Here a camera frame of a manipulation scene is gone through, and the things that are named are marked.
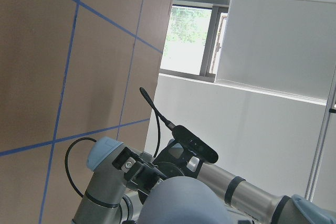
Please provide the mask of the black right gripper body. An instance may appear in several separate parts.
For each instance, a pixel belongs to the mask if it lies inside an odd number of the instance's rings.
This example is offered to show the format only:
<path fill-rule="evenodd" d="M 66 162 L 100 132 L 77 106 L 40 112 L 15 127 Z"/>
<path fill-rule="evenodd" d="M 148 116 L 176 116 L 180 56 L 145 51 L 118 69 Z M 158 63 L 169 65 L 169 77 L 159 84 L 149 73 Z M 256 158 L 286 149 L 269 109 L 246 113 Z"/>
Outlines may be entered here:
<path fill-rule="evenodd" d="M 196 178 L 203 162 L 196 162 L 195 168 L 187 168 L 187 164 L 195 155 L 177 142 L 171 139 L 166 148 L 152 161 L 167 178 L 187 176 Z"/>

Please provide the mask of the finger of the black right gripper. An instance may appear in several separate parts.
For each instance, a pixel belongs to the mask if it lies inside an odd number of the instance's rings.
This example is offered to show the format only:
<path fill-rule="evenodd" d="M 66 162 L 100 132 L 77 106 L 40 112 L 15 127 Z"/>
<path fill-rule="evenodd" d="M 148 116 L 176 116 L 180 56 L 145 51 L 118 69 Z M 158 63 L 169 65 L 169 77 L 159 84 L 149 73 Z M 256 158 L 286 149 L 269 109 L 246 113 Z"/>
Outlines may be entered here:
<path fill-rule="evenodd" d="M 146 162 L 128 147 L 121 151 L 112 162 L 112 165 L 117 170 L 124 172 L 123 177 L 130 189 L 151 190 L 159 180 L 168 179 L 156 165 Z"/>

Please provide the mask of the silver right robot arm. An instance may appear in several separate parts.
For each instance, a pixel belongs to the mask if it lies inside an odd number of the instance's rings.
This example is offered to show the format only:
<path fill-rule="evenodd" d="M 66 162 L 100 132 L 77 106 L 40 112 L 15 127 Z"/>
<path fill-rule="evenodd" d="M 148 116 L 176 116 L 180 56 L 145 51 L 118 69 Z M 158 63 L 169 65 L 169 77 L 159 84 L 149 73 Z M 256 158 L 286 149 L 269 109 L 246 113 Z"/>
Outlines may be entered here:
<path fill-rule="evenodd" d="M 72 223 L 235 223 L 229 208 L 257 223 L 335 223 L 299 195 L 275 196 L 217 167 L 202 141 L 173 141 L 157 158 L 103 137 L 92 147 L 93 176 Z"/>

